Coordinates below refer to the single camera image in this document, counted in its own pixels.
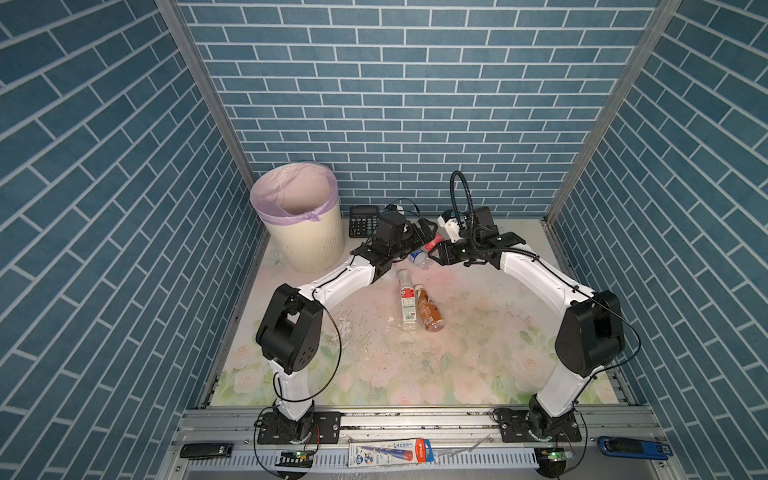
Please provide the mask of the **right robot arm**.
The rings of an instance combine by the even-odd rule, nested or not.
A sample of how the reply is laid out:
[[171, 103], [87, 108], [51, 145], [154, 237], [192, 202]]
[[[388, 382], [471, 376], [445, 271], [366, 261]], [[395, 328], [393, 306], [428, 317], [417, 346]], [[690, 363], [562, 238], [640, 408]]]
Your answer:
[[618, 297], [578, 283], [542, 259], [519, 235], [500, 232], [486, 207], [459, 214], [446, 210], [437, 225], [448, 236], [431, 250], [430, 257], [438, 264], [491, 265], [522, 282], [554, 311], [556, 363], [529, 401], [527, 425], [541, 440], [565, 432], [575, 421], [580, 395], [625, 347]]

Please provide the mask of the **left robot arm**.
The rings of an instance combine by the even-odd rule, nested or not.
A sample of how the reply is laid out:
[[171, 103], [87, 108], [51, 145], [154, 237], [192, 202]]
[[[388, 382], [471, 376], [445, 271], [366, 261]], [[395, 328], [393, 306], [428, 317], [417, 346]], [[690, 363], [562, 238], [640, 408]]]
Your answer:
[[435, 239], [438, 225], [403, 212], [388, 211], [373, 234], [351, 251], [340, 267], [300, 287], [279, 286], [257, 329], [255, 342], [273, 371], [278, 412], [297, 422], [314, 407], [306, 368], [319, 351], [324, 316], [351, 294], [385, 274], [392, 266]]

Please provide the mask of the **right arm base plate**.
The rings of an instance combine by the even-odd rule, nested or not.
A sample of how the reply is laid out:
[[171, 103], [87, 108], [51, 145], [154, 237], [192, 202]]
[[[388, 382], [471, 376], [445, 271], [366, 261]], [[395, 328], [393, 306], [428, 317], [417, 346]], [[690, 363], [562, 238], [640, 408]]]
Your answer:
[[573, 412], [554, 418], [539, 410], [513, 410], [502, 407], [492, 410], [491, 419], [498, 424], [504, 443], [582, 440]]

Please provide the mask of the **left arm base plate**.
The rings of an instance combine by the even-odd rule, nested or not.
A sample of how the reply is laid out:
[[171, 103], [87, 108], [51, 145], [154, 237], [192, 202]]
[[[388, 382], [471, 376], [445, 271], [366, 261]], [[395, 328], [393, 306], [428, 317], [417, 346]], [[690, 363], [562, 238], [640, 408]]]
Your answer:
[[260, 445], [337, 444], [341, 418], [338, 411], [310, 409], [299, 420], [291, 420], [279, 410], [269, 409], [258, 420], [256, 442]]

